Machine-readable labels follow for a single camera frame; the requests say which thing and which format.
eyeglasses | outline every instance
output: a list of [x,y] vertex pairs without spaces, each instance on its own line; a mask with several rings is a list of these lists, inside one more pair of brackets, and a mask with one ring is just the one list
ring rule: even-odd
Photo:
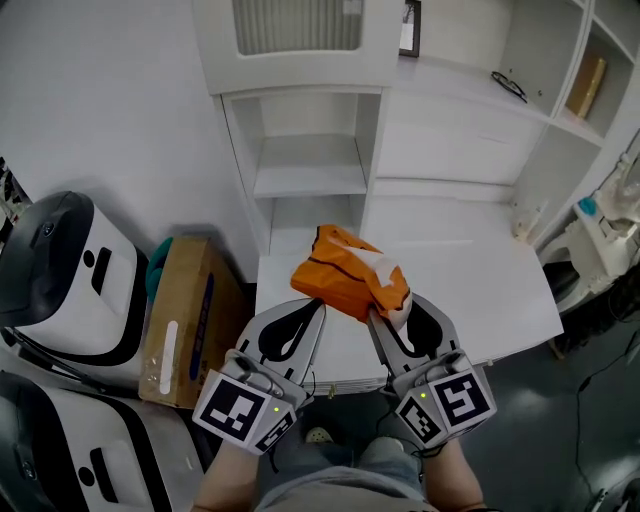
[[522,101],[524,101],[525,103],[528,103],[527,95],[520,88],[520,86],[517,83],[515,83],[513,80],[509,80],[506,76],[504,76],[502,73],[498,71],[492,71],[491,78],[493,78],[496,82],[498,82],[504,89],[509,91],[511,94],[515,94]]

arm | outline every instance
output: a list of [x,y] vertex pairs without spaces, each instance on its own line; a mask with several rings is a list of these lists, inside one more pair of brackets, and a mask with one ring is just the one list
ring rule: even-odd
[[425,459],[424,481],[429,503],[441,512],[485,507],[478,479],[457,439],[449,441],[437,457]]
[[257,455],[223,441],[216,458],[204,475],[192,512],[250,510],[258,460]]

orange bag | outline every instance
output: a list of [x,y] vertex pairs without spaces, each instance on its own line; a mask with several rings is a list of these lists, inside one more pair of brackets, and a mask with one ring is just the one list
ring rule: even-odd
[[400,267],[333,225],[318,227],[311,256],[294,272],[291,286],[365,323],[372,305],[394,325],[404,324],[411,307]]

shoe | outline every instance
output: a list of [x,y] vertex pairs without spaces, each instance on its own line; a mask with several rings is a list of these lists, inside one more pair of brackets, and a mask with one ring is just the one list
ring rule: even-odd
[[315,427],[307,432],[305,443],[333,443],[333,437],[322,427]]

blue object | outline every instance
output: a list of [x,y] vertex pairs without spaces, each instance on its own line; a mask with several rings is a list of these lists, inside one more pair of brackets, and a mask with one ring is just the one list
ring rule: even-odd
[[200,359],[202,358],[202,345],[204,345],[204,335],[207,330],[207,320],[209,319],[209,310],[213,302],[213,274],[209,273],[207,279],[207,287],[202,297],[202,307],[200,308],[200,318],[198,320],[198,329],[196,330],[196,339],[193,344],[193,352],[191,353],[191,364],[189,365],[189,378],[193,381],[198,378],[200,373]]
[[584,213],[589,215],[589,217],[593,217],[596,214],[596,202],[590,197],[580,199],[578,206]]
[[155,300],[156,293],[158,293],[158,285],[160,284],[160,278],[162,277],[162,269],[167,261],[169,249],[171,249],[171,242],[173,242],[173,238],[167,238],[162,242],[151,255],[151,260],[149,260],[144,285],[147,290],[147,296],[151,302]]

